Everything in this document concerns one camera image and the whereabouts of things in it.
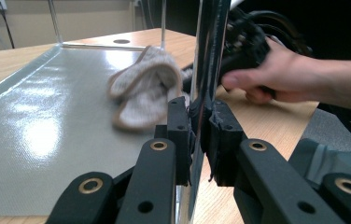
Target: towel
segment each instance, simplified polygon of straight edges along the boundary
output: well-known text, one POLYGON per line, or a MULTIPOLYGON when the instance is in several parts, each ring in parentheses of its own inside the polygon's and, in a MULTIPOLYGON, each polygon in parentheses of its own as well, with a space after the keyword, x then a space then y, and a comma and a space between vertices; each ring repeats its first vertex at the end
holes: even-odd
POLYGON ((182 71, 174 58, 162 49, 147 46, 137 61, 117 72, 108 81, 108 97, 121 102, 112 121, 125 131, 153 130, 166 123, 167 103, 182 92, 182 80, 191 71, 182 71))

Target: wooden table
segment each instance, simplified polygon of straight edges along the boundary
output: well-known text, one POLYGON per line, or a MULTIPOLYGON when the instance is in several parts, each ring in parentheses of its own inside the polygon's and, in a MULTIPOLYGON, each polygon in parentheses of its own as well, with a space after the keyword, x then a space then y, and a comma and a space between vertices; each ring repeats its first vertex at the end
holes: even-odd
MULTIPOLYGON (((159 46, 161 30, 146 30, 119 35, 109 35, 79 40, 79 43, 107 43, 117 46, 159 46), (128 44, 114 44, 114 40, 126 39, 128 44)), ((166 32, 166 51, 171 53, 180 67, 194 60, 196 40, 194 36, 166 32)), ((22 68, 53 45, 0 51, 0 81, 22 68)), ((259 138, 274 145, 288 159, 302 136, 317 103, 268 105, 249 103, 243 91, 228 94, 218 88, 218 98, 225 100, 250 138, 259 138)), ((242 223, 239 210, 232 196, 232 188, 218 188, 208 182, 210 169, 204 161, 201 184, 195 208, 194 223, 242 223)), ((44 223, 46 217, 0 217, 0 223, 44 223)))

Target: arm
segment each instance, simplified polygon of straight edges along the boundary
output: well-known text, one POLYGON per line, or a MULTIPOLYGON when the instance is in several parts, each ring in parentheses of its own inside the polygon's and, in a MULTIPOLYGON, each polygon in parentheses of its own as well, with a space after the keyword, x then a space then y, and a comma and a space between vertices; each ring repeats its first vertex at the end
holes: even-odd
POLYGON ((319 101, 351 108, 351 61, 317 60, 268 39, 271 51, 256 69, 234 70, 222 78, 225 89, 240 88, 257 104, 272 100, 259 86, 276 91, 277 101, 319 101))

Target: wall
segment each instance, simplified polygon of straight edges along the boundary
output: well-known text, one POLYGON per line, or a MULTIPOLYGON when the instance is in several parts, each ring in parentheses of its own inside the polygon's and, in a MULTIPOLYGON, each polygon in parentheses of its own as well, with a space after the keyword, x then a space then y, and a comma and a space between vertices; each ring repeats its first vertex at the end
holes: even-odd
MULTIPOLYGON (((135 30, 134 6, 131 0, 53 2, 64 41, 135 30)), ((56 42, 48 1, 6 0, 6 3, 7 22, 16 48, 56 42)), ((0 36, 10 49, 7 28, 1 14, 0 36)))

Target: human hand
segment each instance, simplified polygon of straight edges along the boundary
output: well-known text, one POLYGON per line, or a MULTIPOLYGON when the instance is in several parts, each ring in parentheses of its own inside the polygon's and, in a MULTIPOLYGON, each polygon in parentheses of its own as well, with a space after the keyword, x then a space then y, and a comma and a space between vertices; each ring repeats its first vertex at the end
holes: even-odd
POLYGON ((257 68, 233 70, 221 80, 226 90, 242 89, 246 98, 256 104, 270 102, 274 95, 262 86, 275 91, 275 100, 300 102, 309 99, 314 84, 309 68, 311 59, 275 43, 267 38, 271 50, 257 68))

